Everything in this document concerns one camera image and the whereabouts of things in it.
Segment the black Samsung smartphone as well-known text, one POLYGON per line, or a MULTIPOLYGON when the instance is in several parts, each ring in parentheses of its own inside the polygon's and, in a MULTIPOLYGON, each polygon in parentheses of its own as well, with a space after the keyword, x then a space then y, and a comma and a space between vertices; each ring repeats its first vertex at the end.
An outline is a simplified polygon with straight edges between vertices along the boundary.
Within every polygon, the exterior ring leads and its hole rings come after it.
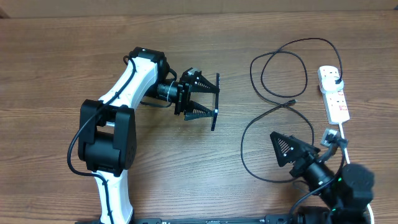
POLYGON ((220 74, 216 74, 216 90, 217 92, 214 94, 213 97, 213 116, 211 122, 211 131, 215 130, 216 120, 218 117, 219 112, 219 96, 220 96, 220 74))

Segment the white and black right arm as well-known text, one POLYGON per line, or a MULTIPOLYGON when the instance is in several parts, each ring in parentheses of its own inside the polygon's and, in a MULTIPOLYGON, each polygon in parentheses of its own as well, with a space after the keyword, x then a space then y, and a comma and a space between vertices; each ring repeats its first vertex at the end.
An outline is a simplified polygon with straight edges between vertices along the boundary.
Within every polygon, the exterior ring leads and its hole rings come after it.
POLYGON ((365 211, 373 200, 374 174, 361 164, 346 162, 345 154, 336 172, 326 165, 348 140, 339 131, 326 129, 320 149, 294 136, 272 132, 270 138, 278 165, 293 164, 290 175, 303 178, 309 193, 299 199, 285 216, 287 223, 370 223, 365 211))

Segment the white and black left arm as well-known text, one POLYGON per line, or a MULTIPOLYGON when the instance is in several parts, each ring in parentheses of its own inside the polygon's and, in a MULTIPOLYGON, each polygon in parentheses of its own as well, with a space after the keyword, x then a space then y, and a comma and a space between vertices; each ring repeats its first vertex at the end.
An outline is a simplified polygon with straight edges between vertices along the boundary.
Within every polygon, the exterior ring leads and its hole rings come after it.
POLYGON ((143 97, 174 105, 186 121, 219 112, 220 75, 208 81, 197 68, 181 77, 170 68, 163 52, 136 47, 123 58, 126 69, 98 100, 85 100, 80 125, 67 152, 67 164, 77 175, 94 177, 101 201, 97 223, 134 223, 129 199, 128 170, 137 149, 135 112, 143 97))

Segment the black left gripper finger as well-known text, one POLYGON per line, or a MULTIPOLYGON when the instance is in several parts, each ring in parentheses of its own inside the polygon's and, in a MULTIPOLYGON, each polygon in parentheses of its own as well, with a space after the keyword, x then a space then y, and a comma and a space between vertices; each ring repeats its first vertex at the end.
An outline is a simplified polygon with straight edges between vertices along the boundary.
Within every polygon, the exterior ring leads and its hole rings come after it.
POLYGON ((220 89, 208 81, 201 72, 188 73, 188 90, 197 93, 219 93, 220 89))
POLYGON ((190 101, 184 112, 184 116, 185 121, 207 117, 211 117, 213 121, 216 121, 218 116, 218 104, 216 103, 215 108, 211 110, 195 101, 190 101))

